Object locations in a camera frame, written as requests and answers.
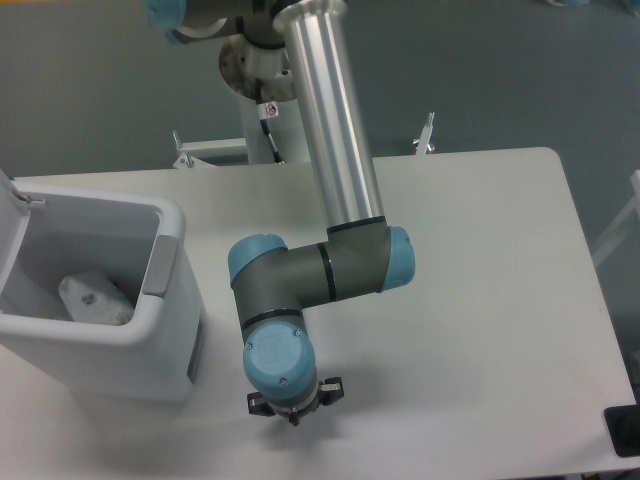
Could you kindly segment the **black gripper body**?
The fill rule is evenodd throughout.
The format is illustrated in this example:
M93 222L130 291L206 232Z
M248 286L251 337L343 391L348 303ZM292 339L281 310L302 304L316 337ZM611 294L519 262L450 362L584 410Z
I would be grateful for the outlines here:
M300 398L296 398L295 402L291 405L280 405L273 401L268 401L267 404L274 411L275 415L285 418L293 426L298 426L303 417L314 413L320 406L320 391L322 386L322 382L316 382L308 393L305 393Z

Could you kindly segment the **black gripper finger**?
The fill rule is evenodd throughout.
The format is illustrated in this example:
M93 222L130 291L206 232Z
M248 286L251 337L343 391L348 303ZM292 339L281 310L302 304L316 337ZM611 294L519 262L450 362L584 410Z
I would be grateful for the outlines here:
M321 381L318 387L318 399L322 406L330 406L344 397L341 377L330 377Z
M274 415L274 409L259 392L251 392L247 395L247 407L250 415Z

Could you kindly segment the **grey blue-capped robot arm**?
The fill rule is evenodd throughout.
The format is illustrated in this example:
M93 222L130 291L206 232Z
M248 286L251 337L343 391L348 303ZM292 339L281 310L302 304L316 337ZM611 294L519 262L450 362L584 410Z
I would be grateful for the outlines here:
M345 46L343 1L148 1L149 24L185 45L224 37L230 86L247 97L261 132L286 101L298 104L326 218L325 241L291 248L274 234L239 240L228 269L252 385L250 414L291 424L344 395L320 379L306 309L409 284L408 233L388 224Z

